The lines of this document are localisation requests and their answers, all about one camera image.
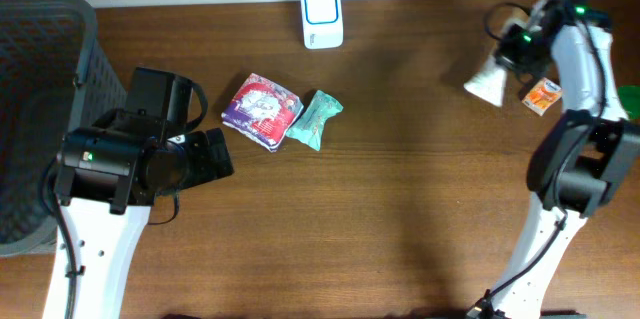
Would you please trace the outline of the red purple pad pack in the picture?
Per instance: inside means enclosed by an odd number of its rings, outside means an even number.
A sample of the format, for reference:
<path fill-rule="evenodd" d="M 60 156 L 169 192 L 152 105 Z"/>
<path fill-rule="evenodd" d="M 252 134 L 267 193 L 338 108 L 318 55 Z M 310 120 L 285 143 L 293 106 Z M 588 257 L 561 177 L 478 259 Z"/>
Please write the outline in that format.
<path fill-rule="evenodd" d="M 300 97 L 255 73 L 244 81 L 222 112 L 222 123 L 276 152 L 291 125 L 303 112 Z"/>

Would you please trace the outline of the mint green wipes pack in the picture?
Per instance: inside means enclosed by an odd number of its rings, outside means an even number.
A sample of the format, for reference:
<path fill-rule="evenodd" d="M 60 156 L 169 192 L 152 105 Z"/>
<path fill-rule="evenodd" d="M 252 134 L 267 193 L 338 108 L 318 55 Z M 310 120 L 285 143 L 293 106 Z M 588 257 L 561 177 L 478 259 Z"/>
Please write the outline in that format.
<path fill-rule="evenodd" d="M 343 109 L 343 105 L 337 99 L 317 90 L 308 108 L 287 130 L 286 136 L 320 151 L 326 122 L 341 113 Z"/>

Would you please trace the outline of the orange Kleenex tissue pack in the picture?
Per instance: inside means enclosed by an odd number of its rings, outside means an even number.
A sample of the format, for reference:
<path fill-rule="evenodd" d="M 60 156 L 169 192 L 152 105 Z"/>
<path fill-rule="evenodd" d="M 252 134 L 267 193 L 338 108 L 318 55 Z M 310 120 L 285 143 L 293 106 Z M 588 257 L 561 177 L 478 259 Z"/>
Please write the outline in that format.
<path fill-rule="evenodd" d="M 522 103 L 539 116 L 544 113 L 562 97 L 562 88 L 549 80 L 540 79 L 524 96 Z"/>

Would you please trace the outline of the green lid jar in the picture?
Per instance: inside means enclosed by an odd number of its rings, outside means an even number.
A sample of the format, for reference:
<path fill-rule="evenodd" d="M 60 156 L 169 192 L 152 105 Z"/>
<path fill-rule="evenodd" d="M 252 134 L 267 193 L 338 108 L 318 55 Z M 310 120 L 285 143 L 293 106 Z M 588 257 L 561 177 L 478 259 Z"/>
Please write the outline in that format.
<path fill-rule="evenodd" d="M 618 88 L 618 97 L 630 120 L 640 118 L 640 87 L 625 85 Z"/>

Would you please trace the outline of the white tube gold cap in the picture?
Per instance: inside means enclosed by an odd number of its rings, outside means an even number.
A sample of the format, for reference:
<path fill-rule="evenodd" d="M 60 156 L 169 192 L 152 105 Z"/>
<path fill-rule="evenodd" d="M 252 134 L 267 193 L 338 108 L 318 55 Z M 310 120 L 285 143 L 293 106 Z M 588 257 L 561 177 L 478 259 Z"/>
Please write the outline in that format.
<path fill-rule="evenodd" d="M 463 87 L 470 94 L 493 106 L 501 107 L 506 80 L 507 70 L 497 63 L 493 55 L 490 55 L 482 68 Z"/>

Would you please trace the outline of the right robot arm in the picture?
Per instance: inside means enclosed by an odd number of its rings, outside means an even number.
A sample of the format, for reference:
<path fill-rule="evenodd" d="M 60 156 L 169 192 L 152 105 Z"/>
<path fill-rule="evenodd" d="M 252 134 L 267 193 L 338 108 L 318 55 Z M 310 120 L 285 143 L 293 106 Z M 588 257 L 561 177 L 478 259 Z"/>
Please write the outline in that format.
<path fill-rule="evenodd" d="M 548 286 L 572 239 L 607 205 L 639 156 L 639 127 L 619 99 L 611 67 L 610 17 L 587 0 L 539 0 L 526 20 L 510 17 L 465 89 L 502 104 L 509 73 L 542 78 L 554 65 L 562 115 L 535 150 L 523 230 L 497 283 L 469 318 L 539 318 Z"/>

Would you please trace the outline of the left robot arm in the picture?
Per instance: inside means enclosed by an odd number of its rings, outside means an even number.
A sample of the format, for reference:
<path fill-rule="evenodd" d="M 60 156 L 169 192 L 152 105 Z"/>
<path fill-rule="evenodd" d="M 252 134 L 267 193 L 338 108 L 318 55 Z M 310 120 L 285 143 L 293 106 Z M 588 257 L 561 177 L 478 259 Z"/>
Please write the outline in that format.
<path fill-rule="evenodd" d="M 197 83 L 138 67 L 123 107 L 64 136 L 39 189 L 58 226 L 44 317 L 119 317 L 156 198 L 233 174 L 223 132 L 189 119 L 193 98 L 208 110 Z"/>

